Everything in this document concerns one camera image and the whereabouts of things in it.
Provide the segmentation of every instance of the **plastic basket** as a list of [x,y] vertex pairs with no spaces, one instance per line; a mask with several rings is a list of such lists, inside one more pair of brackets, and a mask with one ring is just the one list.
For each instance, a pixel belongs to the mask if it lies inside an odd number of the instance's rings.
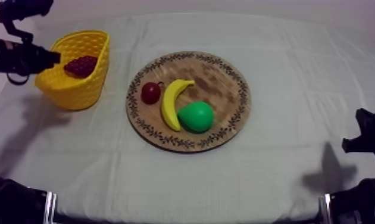
[[[61,53],[61,62],[36,76],[35,85],[56,105],[68,110],[82,110],[99,100],[107,75],[110,36],[99,30],[71,33],[57,40],[51,51]],[[64,66],[82,56],[97,57],[93,73],[85,79],[69,76]]]

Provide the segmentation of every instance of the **table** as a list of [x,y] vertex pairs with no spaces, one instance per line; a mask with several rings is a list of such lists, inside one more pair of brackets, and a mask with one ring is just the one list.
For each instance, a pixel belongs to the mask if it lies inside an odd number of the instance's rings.
[[[271,222],[316,214],[317,197],[375,178],[372,154],[344,154],[375,112],[375,37],[320,24],[237,14],[162,14],[40,30],[49,47],[81,29],[111,35],[101,99],[85,111],[52,105],[29,82],[0,94],[0,175],[56,192],[58,211],[151,223]],[[202,154],[159,150],[125,113],[127,87],[148,62],[204,51],[246,78],[252,111],[238,136]]]

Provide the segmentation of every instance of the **purple grapes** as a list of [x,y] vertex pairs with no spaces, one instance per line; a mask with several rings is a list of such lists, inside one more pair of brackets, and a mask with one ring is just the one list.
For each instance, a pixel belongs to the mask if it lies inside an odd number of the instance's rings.
[[84,56],[70,61],[64,66],[65,71],[69,71],[75,76],[86,78],[95,69],[97,58],[93,56]]

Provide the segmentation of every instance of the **yellow banana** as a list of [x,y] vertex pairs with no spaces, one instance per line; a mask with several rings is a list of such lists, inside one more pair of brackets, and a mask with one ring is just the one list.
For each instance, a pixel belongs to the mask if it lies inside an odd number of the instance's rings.
[[180,123],[175,111],[175,100],[187,86],[193,85],[194,80],[177,79],[168,85],[162,97],[161,114],[166,124],[175,131],[180,131]]

